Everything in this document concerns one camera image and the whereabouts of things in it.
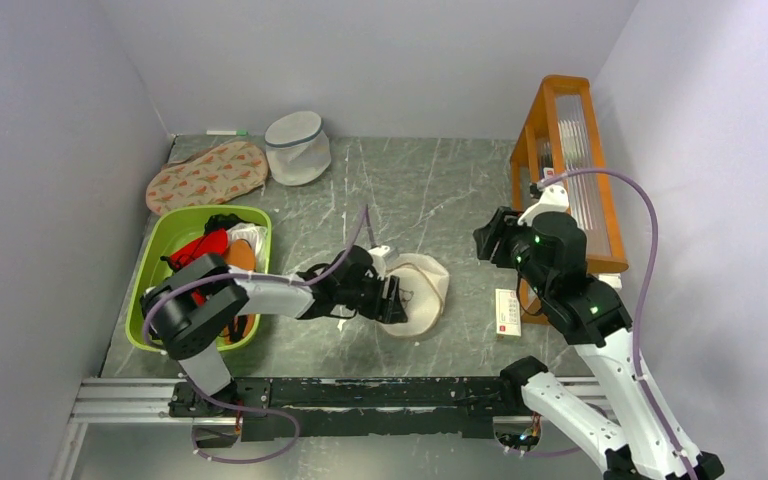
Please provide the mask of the orange bra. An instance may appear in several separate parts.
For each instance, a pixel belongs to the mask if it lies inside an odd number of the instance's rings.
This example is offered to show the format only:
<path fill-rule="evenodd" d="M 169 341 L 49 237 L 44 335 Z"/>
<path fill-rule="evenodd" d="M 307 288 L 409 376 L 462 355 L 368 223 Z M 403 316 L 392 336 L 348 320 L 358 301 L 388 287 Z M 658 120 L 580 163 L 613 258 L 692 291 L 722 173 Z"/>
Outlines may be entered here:
<path fill-rule="evenodd" d="M 257 270 L 257 256 L 246 240 L 231 241 L 222 257 L 229 266 L 247 271 Z"/>

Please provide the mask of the red bra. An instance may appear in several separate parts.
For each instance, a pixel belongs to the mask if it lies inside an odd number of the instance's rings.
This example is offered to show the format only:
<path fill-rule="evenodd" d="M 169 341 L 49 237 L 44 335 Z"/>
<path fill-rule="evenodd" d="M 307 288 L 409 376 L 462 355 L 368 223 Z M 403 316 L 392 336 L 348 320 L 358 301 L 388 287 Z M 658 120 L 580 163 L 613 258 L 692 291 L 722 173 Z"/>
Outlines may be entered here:
<path fill-rule="evenodd" d="M 171 255 L 162 257 L 162 260 L 173 272 L 177 272 L 204 255 L 223 255 L 228 245 L 227 231 L 219 229 L 202 235 Z"/>

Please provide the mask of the beige mesh laundry bag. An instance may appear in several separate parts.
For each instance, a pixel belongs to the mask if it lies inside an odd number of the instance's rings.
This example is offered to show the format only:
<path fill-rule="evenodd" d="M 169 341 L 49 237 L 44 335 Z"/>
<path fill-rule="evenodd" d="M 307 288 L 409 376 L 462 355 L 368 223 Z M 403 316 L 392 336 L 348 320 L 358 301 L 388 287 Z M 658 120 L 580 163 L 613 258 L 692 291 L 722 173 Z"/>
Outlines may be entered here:
<path fill-rule="evenodd" d="M 388 335 L 412 339 L 425 335 L 442 316 L 450 283 L 450 273 L 436 259 L 417 253 L 400 253 L 390 262 L 373 258 L 380 273 L 400 279 L 399 289 L 408 322 L 395 325 L 381 324 Z"/>

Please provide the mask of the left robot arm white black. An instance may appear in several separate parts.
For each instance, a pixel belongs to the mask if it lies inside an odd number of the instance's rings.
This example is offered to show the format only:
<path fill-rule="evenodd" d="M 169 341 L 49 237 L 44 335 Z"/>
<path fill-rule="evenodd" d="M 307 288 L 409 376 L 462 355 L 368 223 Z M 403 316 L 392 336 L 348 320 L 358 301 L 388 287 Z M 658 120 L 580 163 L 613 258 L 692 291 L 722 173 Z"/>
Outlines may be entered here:
<path fill-rule="evenodd" d="M 196 386 L 197 403 L 221 416 L 237 388 L 216 340 L 238 317 L 326 317 L 338 307 L 384 325 L 407 322 L 399 279 L 378 270 L 369 251 L 351 246 L 329 264 L 289 276 L 251 272 L 205 254 L 140 298 L 146 333 Z"/>

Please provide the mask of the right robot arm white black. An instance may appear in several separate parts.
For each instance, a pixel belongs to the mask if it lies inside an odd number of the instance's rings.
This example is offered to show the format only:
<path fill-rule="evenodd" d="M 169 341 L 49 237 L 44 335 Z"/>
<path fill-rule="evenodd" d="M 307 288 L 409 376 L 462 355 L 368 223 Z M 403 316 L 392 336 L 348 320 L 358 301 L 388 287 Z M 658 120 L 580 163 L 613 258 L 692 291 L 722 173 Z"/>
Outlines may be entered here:
<path fill-rule="evenodd" d="M 718 479 L 720 458 L 701 450 L 667 408 L 618 293 L 587 270 L 586 235 L 566 212 L 526 220 L 500 207 L 474 231 L 478 259 L 514 270 L 536 291 L 549 324 L 585 361 L 615 418 L 561 384 L 533 356 L 505 367 L 499 391 L 510 413 L 528 409 L 572 440 L 605 479 Z"/>

